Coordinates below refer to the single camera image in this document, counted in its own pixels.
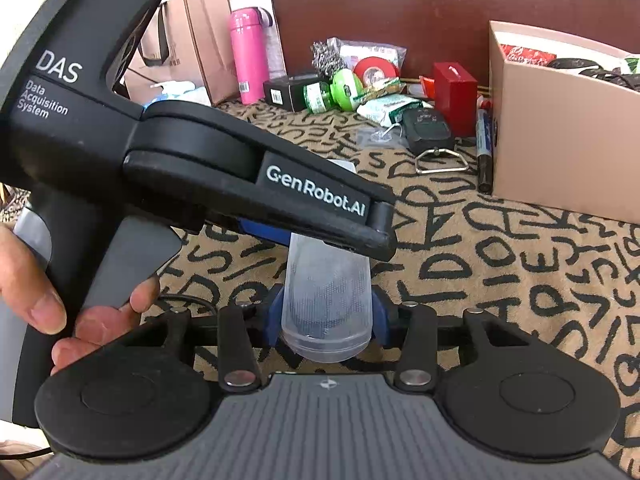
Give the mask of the clear plastic case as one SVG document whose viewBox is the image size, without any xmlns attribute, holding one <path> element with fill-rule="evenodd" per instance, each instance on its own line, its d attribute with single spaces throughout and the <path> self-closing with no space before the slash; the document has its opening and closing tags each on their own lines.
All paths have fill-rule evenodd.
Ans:
<svg viewBox="0 0 640 480">
<path fill-rule="evenodd" d="M 288 346 L 309 361 L 338 363 L 367 348 L 372 327 L 370 260 L 293 234 L 281 316 Z"/>
</svg>

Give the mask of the green white bottle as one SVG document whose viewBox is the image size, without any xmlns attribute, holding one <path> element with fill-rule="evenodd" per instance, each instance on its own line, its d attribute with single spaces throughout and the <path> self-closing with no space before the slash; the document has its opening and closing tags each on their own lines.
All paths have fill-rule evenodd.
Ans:
<svg viewBox="0 0 640 480">
<path fill-rule="evenodd" d="M 358 76 L 348 68 L 338 70 L 330 82 L 317 81 L 306 84 L 303 97 L 308 110 L 323 114 L 330 110 L 354 112 L 360 105 L 363 85 Z"/>
</svg>

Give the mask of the brown paper shopping bag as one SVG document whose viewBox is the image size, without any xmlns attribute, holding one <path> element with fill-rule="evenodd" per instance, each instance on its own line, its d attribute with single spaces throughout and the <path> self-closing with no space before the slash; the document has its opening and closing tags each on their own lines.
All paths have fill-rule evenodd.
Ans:
<svg viewBox="0 0 640 480">
<path fill-rule="evenodd" d="M 131 101 L 146 105 L 186 82 L 217 105 L 239 94 L 229 0 L 168 0 L 154 13 L 124 76 Z"/>
</svg>

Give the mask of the brown letter print cloth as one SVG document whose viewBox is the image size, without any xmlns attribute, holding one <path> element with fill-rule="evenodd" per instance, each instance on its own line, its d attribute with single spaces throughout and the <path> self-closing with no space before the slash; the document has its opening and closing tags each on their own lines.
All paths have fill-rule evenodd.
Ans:
<svg viewBox="0 0 640 480">
<path fill-rule="evenodd" d="M 622 416 L 605 447 L 639 479 L 639 226 L 497 200 L 476 190 L 475 143 L 457 146 L 471 170 L 419 176 L 406 150 L 360 148 L 367 126 L 334 110 L 292 114 L 258 103 L 225 112 L 330 159 L 396 195 L 398 249 L 371 260 L 372 284 L 392 304 L 417 301 L 439 315 L 486 309 L 608 376 Z M 282 246 L 206 226 L 181 231 L 183 250 L 160 271 L 162 294 L 216 307 L 262 300 L 283 283 Z"/>
</svg>

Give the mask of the black rectangular box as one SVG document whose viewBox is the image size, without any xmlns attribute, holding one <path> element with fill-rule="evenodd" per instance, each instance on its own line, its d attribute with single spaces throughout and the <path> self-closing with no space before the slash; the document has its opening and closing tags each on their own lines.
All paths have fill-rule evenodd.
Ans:
<svg viewBox="0 0 640 480">
<path fill-rule="evenodd" d="M 296 76 L 282 76 L 265 81 L 265 101 L 267 104 L 287 110 L 288 112 L 301 112 L 306 108 L 304 88 L 308 84 L 318 82 L 317 74 L 303 74 Z"/>
</svg>

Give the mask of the pink thermos bottle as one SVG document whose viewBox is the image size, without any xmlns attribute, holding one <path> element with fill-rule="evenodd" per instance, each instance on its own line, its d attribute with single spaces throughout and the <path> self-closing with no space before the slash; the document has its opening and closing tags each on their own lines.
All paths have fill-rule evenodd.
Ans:
<svg viewBox="0 0 640 480">
<path fill-rule="evenodd" d="M 230 14 L 230 38 L 241 102 L 253 104 L 265 96 L 269 80 L 265 29 L 272 25 L 268 11 L 258 6 L 234 10 Z"/>
</svg>

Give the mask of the steel wool scrubber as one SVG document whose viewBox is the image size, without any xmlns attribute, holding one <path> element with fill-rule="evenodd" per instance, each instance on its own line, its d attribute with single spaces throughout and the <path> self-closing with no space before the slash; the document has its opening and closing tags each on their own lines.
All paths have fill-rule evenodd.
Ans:
<svg viewBox="0 0 640 480">
<path fill-rule="evenodd" d="M 311 65 L 324 80 L 331 80 L 337 72 L 347 67 L 340 52 L 326 41 L 315 41 L 310 50 Z"/>
</svg>

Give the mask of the green white sachet packet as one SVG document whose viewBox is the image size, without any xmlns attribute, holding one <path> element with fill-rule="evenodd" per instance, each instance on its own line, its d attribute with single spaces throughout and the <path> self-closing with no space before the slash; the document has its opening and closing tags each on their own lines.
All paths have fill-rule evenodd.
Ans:
<svg viewBox="0 0 640 480">
<path fill-rule="evenodd" d="M 390 94 L 370 100 L 357 108 L 357 114 L 369 122 L 390 127 L 402 121 L 406 110 L 424 107 L 425 102 L 404 94 Z"/>
</svg>

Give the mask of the black marker pen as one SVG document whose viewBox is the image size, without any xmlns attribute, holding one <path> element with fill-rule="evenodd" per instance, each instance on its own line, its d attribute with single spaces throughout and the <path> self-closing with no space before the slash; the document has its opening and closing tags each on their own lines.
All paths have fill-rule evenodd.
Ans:
<svg viewBox="0 0 640 480">
<path fill-rule="evenodd" d="M 494 158 L 492 157 L 492 103 L 490 99 L 480 96 L 476 101 L 476 161 L 477 189 L 483 194 L 490 194 L 494 182 Z"/>
</svg>

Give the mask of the brown cardboard shoe box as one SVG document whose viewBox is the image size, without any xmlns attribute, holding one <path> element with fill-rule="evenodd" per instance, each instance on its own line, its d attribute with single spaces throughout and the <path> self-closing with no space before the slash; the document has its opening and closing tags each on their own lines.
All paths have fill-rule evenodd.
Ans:
<svg viewBox="0 0 640 480">
<path fill-rule="evenodd" d="M 566 32 L 490 22 L 494 195 L 638 222 L 638 92 L 571 70 L 511 61 L 506 46 L 606 68 L 626 68 L 630 55 Z"/>
</svg>

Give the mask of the red small box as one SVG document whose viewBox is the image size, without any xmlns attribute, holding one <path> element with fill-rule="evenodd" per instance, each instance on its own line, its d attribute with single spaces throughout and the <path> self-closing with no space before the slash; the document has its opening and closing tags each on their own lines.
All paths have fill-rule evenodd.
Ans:
<svg viewBox="0 0 640 480">
<path fill-rule="evenodd" d="M 435 108 L 453 136 L 475 136 L 477 80 L 457 62 L 433 65 Z"/>
</svg>

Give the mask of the clear plastic bag with label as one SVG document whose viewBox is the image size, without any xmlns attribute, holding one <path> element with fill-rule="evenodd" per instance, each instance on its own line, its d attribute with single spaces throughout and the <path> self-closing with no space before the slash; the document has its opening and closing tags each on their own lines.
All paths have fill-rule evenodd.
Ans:
<svg viewBox="0 0 640 480">
<path fill-rule="evenodd" d="M 396 75 L 399 75 L 407 54 L 406 48 L 393 44 L 343 40 L 337 37 L 331 37 L 326 42 L 340 55 L 340 58 L 351 70 L 364 58 L 382 58 L 390 62 L 394 66 Z"/>
</svg>

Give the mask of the red tape roll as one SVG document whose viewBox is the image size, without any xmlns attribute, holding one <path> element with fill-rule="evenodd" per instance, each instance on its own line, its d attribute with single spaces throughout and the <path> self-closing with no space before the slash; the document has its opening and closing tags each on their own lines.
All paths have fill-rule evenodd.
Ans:
<svg viewBox="0 0 640 480">
<path fill-rule="evenodd" d="M 354 73 L 365 87 L 372 87 L 378 81 L 398 77 L 399 68 L 385 58 L 368 56 L 355 65 Z"/>
</svg>

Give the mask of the red packet in box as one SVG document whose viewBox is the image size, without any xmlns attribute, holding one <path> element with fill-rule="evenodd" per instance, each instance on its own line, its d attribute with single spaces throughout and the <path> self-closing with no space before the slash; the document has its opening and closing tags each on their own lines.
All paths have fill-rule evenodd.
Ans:
<svg viewBox="0 0 640 480">
<path fill-rule="evenodd" d="M 507 61 L 533 66 L 547 66 L 556 59 L 556 55 L 541 50 L 512 46 L 512 44 L 500 44 L 500 48 Z"/>
</svg>

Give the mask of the dark wooden headboard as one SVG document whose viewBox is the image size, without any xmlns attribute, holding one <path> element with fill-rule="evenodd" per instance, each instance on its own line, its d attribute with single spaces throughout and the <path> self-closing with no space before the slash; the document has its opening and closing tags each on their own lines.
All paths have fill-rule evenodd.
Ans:
<svg viewBox="0 0 640 480">
<path fill-rule="evenodd" d="M 639 50 L 639 0 L 272 0 L 272 6 L 291 74 L 308 70 L 313 42 L 337 37 L 407 48 L 405 77 L 454 61 L 487 84 L 492 21 Z"/>
</svg>

